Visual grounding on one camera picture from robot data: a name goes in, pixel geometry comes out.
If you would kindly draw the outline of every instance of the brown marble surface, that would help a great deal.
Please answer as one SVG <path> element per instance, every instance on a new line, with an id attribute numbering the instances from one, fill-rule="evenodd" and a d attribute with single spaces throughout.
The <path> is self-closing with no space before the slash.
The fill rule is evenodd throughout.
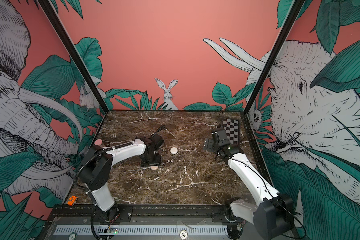
<path id="1" fill-rule="evenodd" d="M 109 189 L 120 204 L 224 204 L 233 197 L 254 203 L 249 190 L 236 173 L 216 163 L 215 155 L 203 151 L 206 137 L 216 125 L 219 113 L 206 112 L 149 112 L 111 111 L 97 136 L 103 147 L 131 141 L 135 136 L 150 136 L 160 132 L 164 145 L 159 150 L 162 165 L 157 170 L 140 167 L 140 158 L 131 157 L 112 167 Z M 239 113 L 224 113 L 224 117 L 240 119 Z M 240 146 L 254 166 L 244 126 L 240 124 Z M 172 155 L 170 149 L 177 147 Z M 91 203 L 80 189 L 73 188 L 69 195 L 78 197 L 77 203 Z"/>

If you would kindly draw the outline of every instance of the animal illustration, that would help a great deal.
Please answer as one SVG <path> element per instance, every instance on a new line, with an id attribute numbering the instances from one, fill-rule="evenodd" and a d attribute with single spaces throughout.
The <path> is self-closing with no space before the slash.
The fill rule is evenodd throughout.
<path id="1" fill-rule="evenodd" d="M 77 126 L 80 140 L 82 129 L 67 108 L 19 87 L 17 80 L 25 66 L 29 46 L 30 36 L 23 18 L 8 0 L 0 0 L 0 157 L 23 152 L 30 146 L 44 158 L 3 192 L 14 195 L 46 187 L 64 199 L 74 176 L 64 155 L 77 154 L 78 144 L 59 137 L 32 104 L 66 115 Z"/>
<path id="2" fill-rule="evenodd" d="M 101 83 L 99 78 L 96 78 L 95 76 L 91 76 L 91 78 L 95 85 Z M 96 88 L 99 91 L 100 96 L 105 98 L 106 93 L 97 86 Z M 82 85 L 80 88 L 80 105 L 86 106 L 87 108 L 99 108 L 99 102 L 95 98 L 95 95 L 92 93 L 87 82 L 84 82 L 84 85 Z"/>
<path id="3" fill-rule="evenodd" d="M 178 80 L 177 79 L 174 79 L 172 80 L 170 83 L 169 83 L 169 86 L 168 88 L 165 87 L 165 84 L 160 80 L 160 79 L 157 79 L 155 78 L 158 86 L 164 90 L 164 106 L 165 105 L 168 105 L 166 107 L 167 110 L 171 109 L 171 110 L 178 110 L 178 108 L 173 104 L 172 102 L 172 94 L 171 94 L 171 88 L 173 88 Z"/>
<path id="4" fill-rule="evenodd" d="M 220 39 L 240 59 L 230 55 L 211 40 L 204 41 L 231 65 L 249 71 L 247 83 L 256 82 L 269 53 L 261 60 L 249 55 L 238 45 Z M 271 123 L 277 141 L 265 147 L 278 152 L 285 161 L 317 167 L 337 189 L 360 205 L 360 182 L 331 162 L 302 149 L 301 144 L 317 151 L 339 156 L 360 166 L 360 147 L 339 119 L 360 140 L 360 96 L 354 90 L 340 93 L 320 86 L 309 88 L 322 68 L 335 56 L 319 43 L 286 41 L 274 62 L 269 79 Z"/>

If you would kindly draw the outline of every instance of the checkerboard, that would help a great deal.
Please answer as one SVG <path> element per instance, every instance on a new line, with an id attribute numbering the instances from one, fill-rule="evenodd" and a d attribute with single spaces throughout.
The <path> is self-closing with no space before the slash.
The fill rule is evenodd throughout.
<path id="1" fill-rule="evenodd" d="M 227 133 L 231 144 L 238 144 L 240 141 L 240 121 L 235 119 L 223 118 L 223 127 Z"/>

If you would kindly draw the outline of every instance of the jungle mural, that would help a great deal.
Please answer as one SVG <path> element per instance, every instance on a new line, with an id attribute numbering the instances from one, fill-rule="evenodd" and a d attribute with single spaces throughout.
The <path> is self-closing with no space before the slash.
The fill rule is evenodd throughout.
<path id="1" fill-rule="evenodd" d="M 44 216 L 24 211 L 27 204 L 38 204 L 30 202 L 31 195 L 37 192 L 47 208 L 62 203 L 72 185 L 74 168 L 89 148 L 104 111 L 85 88 L 74 63 L 57 55 L 40 62 L 18 83 L 32 33 L 13 3 L 0 0 L 0 203 L 4 206 L 0 209 L 0 239 L 27 240 L 37 237 L 44 225 Z M 82 57 L 92 62 L 95 80 L 102 74 L 96 42 L 84 38 L 77 44 L 87 53 Z M 82 104 L 66 99 L 74 85 L 84 95 Z M 69 126 L 73 137 L 60 137 L 51 127 L 53 120 Z M 24 193 L 29 195 L 16 203 L 13 197 Z"/>
<path id="2" fill-rule="evenodd" d="M 278 27 L 292 2 L 279 1 Z M 360 22 L 360 1 L 322 0 L 312 30 L 319 43 L 284 43 L 266 94 L 262 88 L 248 116 L 274 186 L 293 198 L 304 239 L 360 239 L 360 40 L 333 52 L 340 26 L 354 22 Z M 220 40 L 240 59 L 205 41 L 250 71 L 246 84 L 256 82 L 269 54 L 257 60 Z"/>

